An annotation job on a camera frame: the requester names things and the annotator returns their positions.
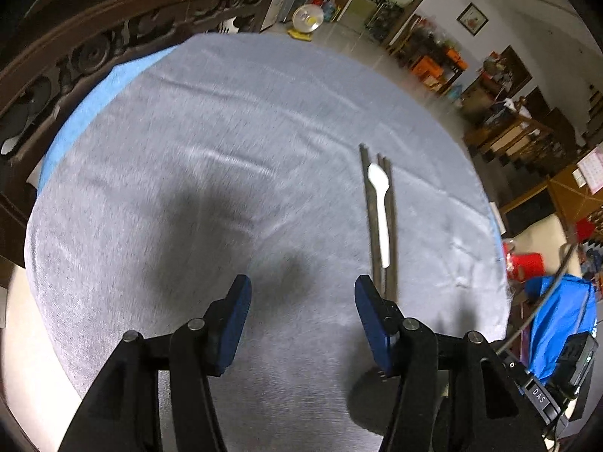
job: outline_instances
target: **metal screw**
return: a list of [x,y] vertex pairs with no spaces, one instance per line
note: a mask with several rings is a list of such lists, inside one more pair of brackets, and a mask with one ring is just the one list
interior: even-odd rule
[[471,343],[476,345],[480,344],[484,340],[484,337],[481,336],[477,331],[470,331],[467,335],[467,338],[469,338]]
[[402,326],[404,326],[408,331],[414,331],[418,330],[419,324],[414,318],[404,318],[404,321],[402,321]]
[[188,329],[191,331],[202,330],[205,326],[205,321],[203,321],[203,318],[193,318],[186,326],[188,326]]
[[133,342],[134,340],[136,340],[138,338],[138,332],[136,330],[128,330],[124,333],[124,335],[122,336],[122,340],[125,341],[126,343],[130,343]]

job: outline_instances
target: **framed picture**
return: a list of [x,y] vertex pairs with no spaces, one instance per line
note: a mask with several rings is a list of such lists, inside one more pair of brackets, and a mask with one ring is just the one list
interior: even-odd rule
[[481,28],[486,25],[488,17],[485,16],[478,7],[470,3],[465,10],[458,16],[457,20],[465,27],[471,34],[477,34]]

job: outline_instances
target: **white plastic spoon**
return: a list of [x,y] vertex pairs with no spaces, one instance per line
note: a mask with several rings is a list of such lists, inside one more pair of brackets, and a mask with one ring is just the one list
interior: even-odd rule
[[369,181],[377,193],[377,226],[379,228],[379,249],[381,251],[381,266],[390,266],[390,235],[385,216],[385,192],[390,188],[390,181],[382,167],[376,163],[369,165]]

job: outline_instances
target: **gray tablecloth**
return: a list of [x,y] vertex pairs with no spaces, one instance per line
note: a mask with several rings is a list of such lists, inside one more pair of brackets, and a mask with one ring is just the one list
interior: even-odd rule
[[312,44],[202,35],[103,110],[29,221],[31,289],[80,395],[125,330],[172,332],[246,273],[242,340],[211,382],[229,450],[377,450],[346,407],[373,366],[354,305],[370,271],[360,143],[394,165],[402,312],[502,337],[499,239],[444,129]]

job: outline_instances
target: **blue bag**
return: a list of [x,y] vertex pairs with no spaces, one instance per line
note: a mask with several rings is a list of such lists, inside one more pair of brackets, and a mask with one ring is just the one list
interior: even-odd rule
[[[526,282],[530,299],[537,299],[553,277],[535,277]],[[597,309],[595,289],[583,278],[565,275],[532,322],[528,368],[542,383],[555,370],[555,363],[568,336],[593,331]]]

